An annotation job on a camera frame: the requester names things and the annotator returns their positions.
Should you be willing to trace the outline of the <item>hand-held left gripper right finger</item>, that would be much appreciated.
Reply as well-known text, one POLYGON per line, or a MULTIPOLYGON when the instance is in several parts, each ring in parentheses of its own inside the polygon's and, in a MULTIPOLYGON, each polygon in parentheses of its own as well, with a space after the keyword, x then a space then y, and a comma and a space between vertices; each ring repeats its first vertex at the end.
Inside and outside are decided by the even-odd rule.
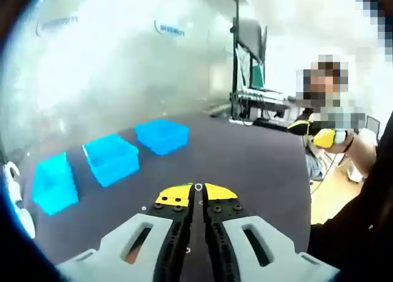
POLYGON ((334 281, 338 269, 305 253, 260 216, 250 215, 231 190, 202 189, 205 240, 214 281, 334 281))

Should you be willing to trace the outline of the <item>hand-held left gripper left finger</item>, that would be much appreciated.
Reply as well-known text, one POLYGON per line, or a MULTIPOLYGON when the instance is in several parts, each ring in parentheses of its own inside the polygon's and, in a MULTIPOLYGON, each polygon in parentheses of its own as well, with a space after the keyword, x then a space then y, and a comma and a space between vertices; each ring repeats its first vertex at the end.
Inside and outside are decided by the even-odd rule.
POLYGON ((67 281, 179 281, 190 241, 194 185, 164 189, 145 213, 105 235, 98 249, 58 264, 67 281))

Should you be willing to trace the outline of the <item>person's right hand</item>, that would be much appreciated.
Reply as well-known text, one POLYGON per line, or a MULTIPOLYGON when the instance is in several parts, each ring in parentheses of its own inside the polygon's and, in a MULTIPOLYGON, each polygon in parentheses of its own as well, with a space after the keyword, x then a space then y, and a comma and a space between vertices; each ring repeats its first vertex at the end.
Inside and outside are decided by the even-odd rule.
POLYGON ((325 149, 326 152, 331 154, 343 154, 349 150, 351 144, 356 137, 356 133, 353 129, 349 129, 346 131, 346 137, 342 143, 334 143, 331 147, 325 149))

